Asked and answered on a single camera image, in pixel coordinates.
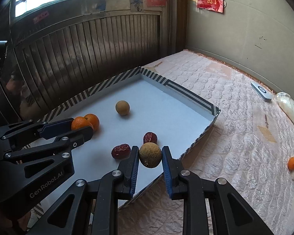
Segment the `plastic bag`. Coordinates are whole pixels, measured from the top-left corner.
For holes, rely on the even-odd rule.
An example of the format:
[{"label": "plastic bag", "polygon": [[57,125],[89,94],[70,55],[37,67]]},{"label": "plastic bag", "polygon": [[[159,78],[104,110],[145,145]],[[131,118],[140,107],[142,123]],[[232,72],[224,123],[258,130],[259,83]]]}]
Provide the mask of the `plastic bag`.
[{"label": "plastic bag", "polygon": [[294,124],[294,100],[287,93],[278,93],[277,102]]}]

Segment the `mattress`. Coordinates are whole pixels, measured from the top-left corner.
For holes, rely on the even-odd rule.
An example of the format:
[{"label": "mattress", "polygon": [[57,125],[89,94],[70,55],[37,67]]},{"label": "mattress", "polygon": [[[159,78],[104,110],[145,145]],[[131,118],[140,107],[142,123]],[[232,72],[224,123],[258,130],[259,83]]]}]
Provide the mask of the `mattress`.
[{"label": "mattress", "polygon": [[[294,181],[286,164],[294,156],[294,125],[276,101],[263,101],[243,73],[186,50],[145,68],[221,109],[189,169],[203,179],[226,178],[274,234],[291,235]],[[122,235],[182,234],[183,201],[170,200],[160,180],[119,211],[118,225]]]}]

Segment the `striped tray border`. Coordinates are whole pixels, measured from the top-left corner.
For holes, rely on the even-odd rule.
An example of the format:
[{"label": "striped tray border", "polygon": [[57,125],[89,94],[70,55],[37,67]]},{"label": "striped tray border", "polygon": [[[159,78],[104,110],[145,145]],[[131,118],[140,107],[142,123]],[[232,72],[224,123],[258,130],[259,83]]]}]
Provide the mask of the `striped tray border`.
[{"label": "striped tray border", "polygon": [[119,82],[122,82],[126,79],[129,79],[137,74],[143,74],[144,76],[162,84],[165,87],[170,88],[171,90],[178,92],[179,94],[183,95],[185,98],[193,101],[197,106],[200,106],[205,111],[209,112],[213,116],[217,116],[220,112],[219,108],[209,101],[203,99],[202,97],[196,95],[195,93],[191,92],[190,90],[186,89],[185,87],[182,87],[178,85],[177,83],[155,73],[151,70],[137,67],[131,70],[128,70],[126,72],[123,72],[117,76],[114,76],[112,78],[109,78],[93,87],[90,87],[89,89],[85,90],[84,92],[79,93],[78,95],[72,97],[71,99],[67,100],[66,102],[62,103],[57,108],[50,111],[48,114],[46,114],[43,118],[39,119],[38,122],[49,122],[58,115],[60,115],[62,112],[68,110],[70,107],[73,107],[74,105],[78,104],[79,102],[82,102],[83,100],[87,99],[88,97],[99,93],[103,89],[107,89]]},{"label": "striped tray border", "polygon": [[[68,110],[70,107],[73,107],[74,105],[78,104],[79,102],[82,102],[83,100],[87,99],[88,97],[90,97],[96,93],[99,93],[103,89],[109,88],[119,82],[122,82],[122,81],[129,79],[129,78],[131,78],[135,75],[138,75],[140,73],[142,75],[158,82],[159,84],[161,84],[165,87],[168,87],[171,90],[181,94],[182,96],[191,100],[197,106],[201,107],[202,109],[204,109],[205,111],[207,111],[208,113],[210,113],[211,115],[214,116],[214,119],[210,123],[210,125],[206,127],[204,132],[180,156],[179,160],[182,160],[185,157],[185,155],[187,155],[193,149],[193,147],[200,141],[200,139],[207,133],[209,128],[215,123],[221,110],[217,106],[215,106],[212,103],[210,103],[209,101],[203,99],[199,95],[196,95],[195,93],[191,92],[190,90],[186,89],[185,87],[182,87],[179,84],[177,84],[177,83],[175,83],[175,82],[173,82],[173,81],[171,81],[171,80],[169,80],[169,79],[167,79],[167,78],[165,78],[165,77],[163,77],[163,76],[161,76],[151,70],[148,70],[148,69],[145,69],[142,67],[137,67],[137,68],[128,70],[128,71],[123,72],[119,75],[116,75],[112,78],[109,78],[109,79],[107,79],[107,80],[105,80],[105,81],[103,81],[93,87],[90,87],[89,89],[85,90],[84,92],[79,93],[78,95],[67,100],[66,102],[64,102],[63,104],[58,106],[57,108],[53,109],[51,112],[46,114],[43,118],[39,119],[38,122],[39,121],[49,122],[52,119],[54,119],[55,117],[57,117],[58,115],[60,115],[62,112]],[[150,189],[150,187],[152,185],[154,185],[155,183],[157,183],[161,178],[162,178],[162,174],[160,176],[158,176],[152,183],[147,185],[143,190],[141,190],[139,194],[135,195],[131,200],[127,201],[121,208],[127,207],[131,202],[134,202],[139,196],[141,196],[145,192],[147,192]]]}]

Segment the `orange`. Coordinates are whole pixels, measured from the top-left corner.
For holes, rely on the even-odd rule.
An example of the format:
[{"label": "orange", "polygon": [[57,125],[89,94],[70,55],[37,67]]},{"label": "orange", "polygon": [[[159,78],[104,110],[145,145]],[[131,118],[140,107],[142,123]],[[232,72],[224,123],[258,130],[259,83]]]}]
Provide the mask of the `orange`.
[{"label": "orange", "polygon": [[94,114],[87,114],[86,116],[84,116],[84,118],[87,119],[87,121],[89,121],[93,127],[94,127],[94,131],[97,131],[99,128],[99,119],[96,115]]},{"label": "orange", "polygon": [[288,161],[289,170],[294,170],[294,157],[291,157]]},{"label": "orange", "polygon": [[91,128],[94,129],[93,125],[89,121],[87,121],[86,118],[77,117],[73,120],[73,122],[71,124],[71,129],[77,130],[77,129],[83,128],[85,126],[90,126]]}]

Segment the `red date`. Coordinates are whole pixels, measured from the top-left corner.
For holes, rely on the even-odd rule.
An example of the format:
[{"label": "red date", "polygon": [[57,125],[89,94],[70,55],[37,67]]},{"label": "red date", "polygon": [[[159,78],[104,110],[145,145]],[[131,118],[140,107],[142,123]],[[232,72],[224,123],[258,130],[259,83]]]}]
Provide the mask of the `red date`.
[{"label": "red date", "polygon": [[147,143],[147,142],[152,142],[152,143],[157,144],[157,141],[158,141],[158,137],[153,132],[146,133],[145,136],[144,136],[144,138],[143,138],[144,144]]},{"label": "red date", "polygon": [[114,159],[123,159],[131,153],[131,147],[128,144],[122,144],[112,149],[111,155]]}]

